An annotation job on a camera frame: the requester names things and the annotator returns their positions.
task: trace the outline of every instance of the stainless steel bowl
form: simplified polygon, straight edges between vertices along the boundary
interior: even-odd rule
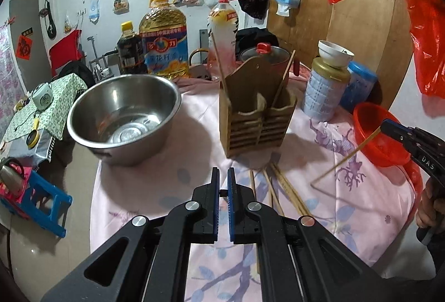
[[[135,165],[164,145],[181,105],[174,83],[152,75],[123,75],[91,87],[73,104],[72,138],[114,165]]]

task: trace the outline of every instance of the silver screw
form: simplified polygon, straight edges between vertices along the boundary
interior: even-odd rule
[[[261,204],[259,204],[257,201],[252,201],[248,204],[248,209],[256,212],[261,209]]]
[[[131,223],[135,227],[141,227],[144,224],[146,224],[146,222],[147,222],[147,218],[145,218],[143,215],[138,215],[138,216],[134,217],[133,220],[131,221]]]
[[[197,201],[189,201],[186,204],[186,209],[187,210],[196,210],[199,208],[199,203]]]
[[[301,224],[305,227],[312,227],[315,224],[315,219],[309,216],[304,216],[301,218]]]

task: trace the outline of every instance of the human hand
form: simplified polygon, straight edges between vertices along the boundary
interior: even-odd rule
[[[431,200],[434,190],[434,184],[431,178],[427,181],[425,189],[422,192],[422,200],[419,204],[416,215],[416,223],[420,228],[434,227],[436,225],[436,211],[445,215],[445,199]],[[437,228],[436,233],[445,230],[445,218],[442,224]]]

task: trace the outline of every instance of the blue lid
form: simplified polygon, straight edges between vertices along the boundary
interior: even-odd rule
[[[361,63],[351,61],[348,65],[348,68],[351,70],[351,72],[355,72],[357,75],[359,75],[360,77],[364,78],[367,81],[374,83],[378,80],[377,75],[374,72],[372,72],[368,67],[362,65]]]

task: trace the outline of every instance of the gray door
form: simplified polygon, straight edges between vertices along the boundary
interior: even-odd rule
[[[11,24],[14,53],[17,52],[22,32],[33,28],[33,34],[26,36],[33,41],[29,60],[17,57],[25,87],[28,91],[32,91],[40,83],[51,81],[51,65],[46,55],[40,24],[39,0],[10,0],[9,16],[16,18]]]

